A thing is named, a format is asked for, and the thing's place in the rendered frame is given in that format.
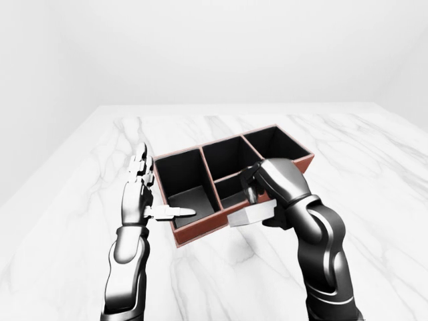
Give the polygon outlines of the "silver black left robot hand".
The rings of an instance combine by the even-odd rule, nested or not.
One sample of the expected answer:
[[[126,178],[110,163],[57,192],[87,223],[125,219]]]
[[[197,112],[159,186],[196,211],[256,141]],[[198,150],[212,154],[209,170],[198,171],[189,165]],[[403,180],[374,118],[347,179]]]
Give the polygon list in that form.
[[[154,161],[145,143],[138,145],[128,166],[128,180],[124,186],[121,214],[123,225],[146,225],[149,219],[170,221],[175,217],[194,216],[188,208],[159,205],[154,207],[151,187],[154,185]]]

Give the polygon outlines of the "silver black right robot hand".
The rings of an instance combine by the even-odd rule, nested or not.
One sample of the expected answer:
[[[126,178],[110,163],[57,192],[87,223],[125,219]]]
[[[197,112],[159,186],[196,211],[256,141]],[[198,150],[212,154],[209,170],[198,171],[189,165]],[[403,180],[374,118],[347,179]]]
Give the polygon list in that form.
[[[291,224],[283,216],[285,210],[292,203],[311,195],[303,174],[288,158],[257,161],[253,166],[242,170],[239,179],[250,204],[256,204],[258,196],[263,193],[277,201],[274,216],[262,221],[267,227],[289,229]]]

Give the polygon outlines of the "white book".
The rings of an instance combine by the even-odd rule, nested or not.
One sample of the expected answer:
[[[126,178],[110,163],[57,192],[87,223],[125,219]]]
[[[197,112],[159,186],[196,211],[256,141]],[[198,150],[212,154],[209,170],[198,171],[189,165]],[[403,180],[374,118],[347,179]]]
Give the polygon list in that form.
[[[243,207],[227,216],[228,224],[231,227],[237,227],[272,218],[274,216],[274,208],[276,205],[277,201],[273,199],[271,201]]]

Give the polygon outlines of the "red-brown desk caddy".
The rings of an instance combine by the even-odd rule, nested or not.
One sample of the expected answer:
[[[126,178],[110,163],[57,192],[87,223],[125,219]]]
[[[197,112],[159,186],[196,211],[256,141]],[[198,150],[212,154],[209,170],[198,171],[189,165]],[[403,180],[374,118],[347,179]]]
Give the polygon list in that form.
[[[228,215],[249,205],[239,172],[264,158],[288,158],[305,172],[314,153],[271,125],[155,158],[164,203],[196,212],[172,220],[177,247],[227,226]]]

